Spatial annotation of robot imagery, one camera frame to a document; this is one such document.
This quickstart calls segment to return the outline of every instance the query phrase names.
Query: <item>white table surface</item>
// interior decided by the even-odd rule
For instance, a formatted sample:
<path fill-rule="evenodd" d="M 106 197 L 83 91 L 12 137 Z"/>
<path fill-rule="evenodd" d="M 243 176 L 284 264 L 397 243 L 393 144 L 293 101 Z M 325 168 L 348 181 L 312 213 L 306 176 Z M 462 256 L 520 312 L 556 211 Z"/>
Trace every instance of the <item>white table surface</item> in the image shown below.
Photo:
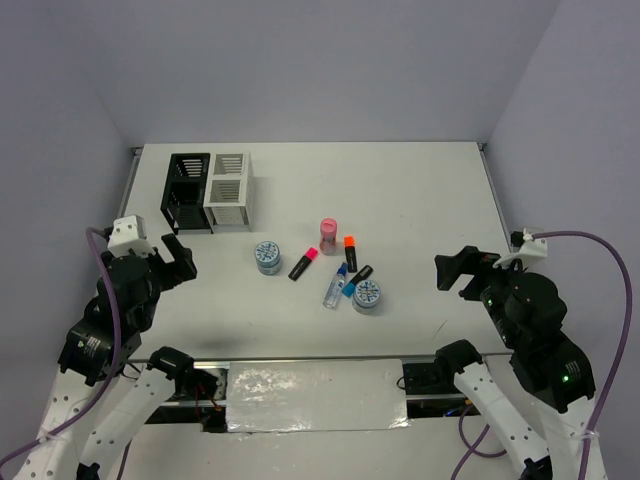
<path fill-rule="evenodd" d="M 172 153 L 251 153 L 256 177 L 253 231 L 180 234 L 198 278 L 163 294 L 134 359 L 164 345 L 196 359 L 433 354 L 467 338 L 481 353 L 505 352 L 478 303 L 458 287 L 439 292 L 434 256 L 467 244 L 506 253 L 507 242 L 475 143 L 298 143 L 146 145 L 126 213 L 146 221 L 149 240 L 171 230 L 160 212 Z M 375 316 L 322 306 L 344 258 L 322 254 L 297 282 L 287 274 L 319 241 L 320 221 L 355 236 L 358 265 L 382 289 Z M 255 245 L 273 240 L 284 266 L 260 274 Z"/>

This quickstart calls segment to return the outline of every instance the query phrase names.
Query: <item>small round tin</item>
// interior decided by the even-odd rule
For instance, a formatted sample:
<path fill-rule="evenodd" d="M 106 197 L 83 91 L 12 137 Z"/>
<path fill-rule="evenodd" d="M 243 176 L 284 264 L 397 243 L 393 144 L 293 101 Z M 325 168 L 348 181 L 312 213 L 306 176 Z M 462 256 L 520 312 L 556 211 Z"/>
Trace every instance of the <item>small round tin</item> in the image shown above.
<path fill-rule="evenodd" d="M 260 242 L 256 245 L 255 255 L 258 270 L 264 275 L 275 275 L 282 268 L 280 248 L 274 242 Z"/>
<path fill-rule="evenodd" d="M 356 312 L 371 314 L 380 303 L 380 286 L 373 280 L 362 280 L 356 285 L 351 303 Z"/>

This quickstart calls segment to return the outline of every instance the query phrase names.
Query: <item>white wall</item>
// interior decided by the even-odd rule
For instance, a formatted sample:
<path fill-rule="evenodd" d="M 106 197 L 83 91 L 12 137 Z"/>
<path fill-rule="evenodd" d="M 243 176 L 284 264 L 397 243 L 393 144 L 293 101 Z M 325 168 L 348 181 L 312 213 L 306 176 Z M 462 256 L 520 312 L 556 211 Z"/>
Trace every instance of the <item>white wall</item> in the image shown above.
<path fill-rule="evenodd" d="M 0 62 L 4 456 L 35 438 L 66 331 L 98 278 L 84 228 L 111 221 L 131 157 L 40 0 L 0 2 Z"/>
<path fill-rule="evenodd" d="M 563 0 L 489 142 L 512 228 L 583 229 L 609 239 L 638 287 L 640 260 L 640 4 Z M 540 269 L 569 305 L 569 335 L 602 385 L 620 335 L 623 285 L 613 259 L 587 240 L 554 239 Z M 612 480 L 637 476 L 638 315 L 601 417 Z"/>
<path fill-rule="evenodd" d="M 487 140 L 558 0 L 46 0 L 129 144 Z"/>

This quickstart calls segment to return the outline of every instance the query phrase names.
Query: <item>cable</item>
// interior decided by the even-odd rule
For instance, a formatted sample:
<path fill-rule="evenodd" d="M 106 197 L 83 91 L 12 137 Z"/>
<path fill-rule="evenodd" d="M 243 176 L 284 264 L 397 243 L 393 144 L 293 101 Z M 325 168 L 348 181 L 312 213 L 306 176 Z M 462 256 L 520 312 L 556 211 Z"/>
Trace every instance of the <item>cable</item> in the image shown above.
<path fill-rule="evenodd" d="M 467 453 L 464 454 L 464 456 L 458 462 L 458 465 L 456 465 L 455 470 L 451 474 L 451 480 L 456 480 L 456 478 L 458 478 L 458 473 L 460 473 L 460 470 L 462 470 L 462 466 L 467 460 L 469 460 L 469 457 L 473 455 L 473 452 L 475 451 L 476 448 L 478 448 L 478 445 L 482 443 L 482 440 L 484 440 L 484 437 L 487 436 L 487 433 L 489 433 L 488 424 L 485 425 L 478 439 L 473 443 L 473 445 L 471 445 L 471 447 L 469 447 L 469 450 L 467 450 Z"/>
<path fill-rule="evenodd" d="M 137 377 L 130 377 L 129 375 L 124 373 L 124 368 L 122 369 L 122 372 L 120 373 L 120 376 L 122 376 L 124 378 L 128 378 L 129 380 L 138 381 L 138 379 L 140 378 L 140 375 L 142 375 L 142 371 L 138 367 L 136 367 L 133 363 L 127 362 L 127 366 L 131 367 L 133 370 L 135 370 L 138 373 L 138 376 Z"/>
<path fill-rule="evenodd" d="M 122 474 L 124 473 L 124 466 L 127 464 L 127 457 L 129 456 L 129 448 L 131 448 L 131 442 L 127 443 L 127 446 L 124 447 L 124 453 L 122 454 L 122 460 L 120 461 L 120 469 L 118 470 L 118 476 L 116 477 L 116 480 L 122 480 Z"/>
<path fill-rule="evenodd" d="M 611 369 L 607 374 L 607 379 L 604 382 L 604 387 L 602 387 L 602 393 L 600 393 L 600 396 L 596 401 L 596 406 L 593 409 L 593 414 L 591 415 L 591 418 L 587 422 L 586 426 L 586 430 L 594 432 L 596 424 L 598 423 L 598 419 L 600 418 L 600 414 L 602 413 L 602 409 L 604 408 L 604 404 L 607 401 L 607 397 L 609 396 L 609 391 L 611 390 L 613 381 L 615 380 L 616 374 L 618 373 L 618 367 L 620 366 L 620 362 L 622 361 L 622 355 L 624 354 L 624 349 L 627 345 L 627 339 L 629 338 L 629 329 L 631 327 L 631 313 L 633 311 L 633 289 L 631 288 L 631 277 L 629 276 L 629 270 L 627 270 L 627 266 L 624 264 L 624 261 L 622 260 L 622 257 L 620 256 L 618 251 L 613 247 L 613 245 L 611 245 L 606 240 L 598 237 L 597 235 L 575 230 L 560 230 L 557 232 L 536 233 L 533 235 L 534 239 L 553 237 L 583 237 L 599 243 L 604 248 L 609 250 L 609 253 L 613 255 L 613 258 L 615 258 L 618 267 L 620 267 L 620 272 L 622 273 L 622 279 L 624 281 L 626 300 L 624 321 L 622 323 L 622 334 L 620 335 L 618 349 L 616 350 L 616 354 L 613 358 Z M 587 476 L 587 465 L 589 463 L 590 449 L 591 439 L 585 438 L 584 446 L 582 448 L 582 459 L 580 460 L 580 474 L 578 475 L 578 480 L 585 480 Z"/>
<path fill-rule="evenodd" d="M 207 391 L 204 389 L 204 387 L 202 386 L 202 384 L 200 384 L 200 391 L 209 399 L 209 401 L 213 404 L 213 408 L 215 408 L 216 412 L 221 412 L 222 411 L 222 407 L 220 407 L 216 401 L 213 399 L 213 397 L 209 394 L 207 394 Z"/>
<path fill-rule="evenodd" d="M 464 417 L 467 416 L 467 413 L 469 413 L 472 408 L 473 408 L 473 405 L 469 405 L 467 408 L 465 408 L 462 411 L 460 418 L 458 419 L 458 433 L 460 434 L 462 443 L 464 443 L 468 449 L 471 449 L 471 444 L 467 440 L 467 437 L 464 435 L 464 430 L 462 429 L 462 422 L 464 421 Z M 479 452 L 478 450 L 473 449 L 473 453 L 482 458 L 499 458 L 499 457 L 502 457 L 503 455 L 506 455 L 507 451 L 502 450 L 501 452 L 498 452 L 498 453 L 484 453 L 484 452 Z"/>
<path fill-rule="evenodd" d="M 138 367 L 136 367 L 136 365 L 134 363 L 131 362 L 127 362 L 127 365 L 129 365 L 131 368 L 133 368 L 136 372 L 138 372 L 138 375 L 142 375 L 142 370 L 140 370 Z"/>
<path fill-rule="evenodd" d="M 111 368 L 109 369 L 109 373 L 107 374 L 107 377 L 104 379 L 104 382 L 102 382 L 102 385 L 100 385 L 100 388 L 98 389 L 96 394 L 75 416 L 71 417 L 69 420 L 67 420 L 64 423 L 61 423 L 53 430 L 50 430 L 48 433 L 44 435 L 44 438 L 43 437 L 37 438 L 27 443 L 26 445 L 23 445 L 22 447 L 14 450 L 10 454 L 8 454 L 6 457 L 0 460 L 0 468 L 2 468 L 7 462 L 22 455 L 23 453 L 31 451 L 32 449 L 40 445 L 42 442 L 47 441 L 48 437 L 54 437 L 56 435 L 59 435 L 60 433 L 65 431 L 67 428 L 69 428 L 71 425 L 73 425 L 78 420 L 80 420 L 82 417 L 84 417 L 94 407 L 94 405 L 98 403 L 98 401 L 102 398 L 104 393 L 107 391 L 107 388 L 111 383 L 111 380 L 113 380 L 113 377 L 118 371 L 118 362 L 120 359 L 120 343 L 122 341 L 122 335 L 120 332 L 120 314 L 118 312 L 118 303 L 116 301 L 116 294 L 113 290 L 113 284 L 111 283 L 111 279 L 109 278 L 109 273 L 107 272 L 107 268 L 104 266 L 104 263 L 102 263 L 102 258 L 100 257 L 100 252 L 98 251 L 98 247 L 95 241 L 93 240 L 93 235 L 98 235 L 104 238 L 105 233 L 102 230 L 98 230 L 96 228 L 91 228 L 91 227 L 87 228 L 86 230 L 87 243 L 89 243 L 89 248 L 91 249 L 91 253 L 93 254 L 93 257 L 98 264 L 98 268 L 100 269 L 100 274 L 102 275 L 104 286 L 107 290 L 107 296 L 109 297 L 109 306 L 111 308 L 111 315 L 113 319 L 113 359 L 111 361 Z M 0 480 L 4 480 L 4 477 L 2 476 L 1 473 L 0 473 Z"/>

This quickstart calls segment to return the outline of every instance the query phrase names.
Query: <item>white 3d printed part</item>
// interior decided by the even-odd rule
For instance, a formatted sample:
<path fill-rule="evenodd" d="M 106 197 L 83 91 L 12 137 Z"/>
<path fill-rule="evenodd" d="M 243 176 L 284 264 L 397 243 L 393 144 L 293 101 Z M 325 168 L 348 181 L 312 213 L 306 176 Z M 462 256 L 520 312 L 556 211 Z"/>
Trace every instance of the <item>white 3d printed part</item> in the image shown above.
<path fill-rule="evenodd" d="M 211 154 L 203 207 L 213 225 L 245 225 L 253 220 L 253 167 L 249 152 Z"/>

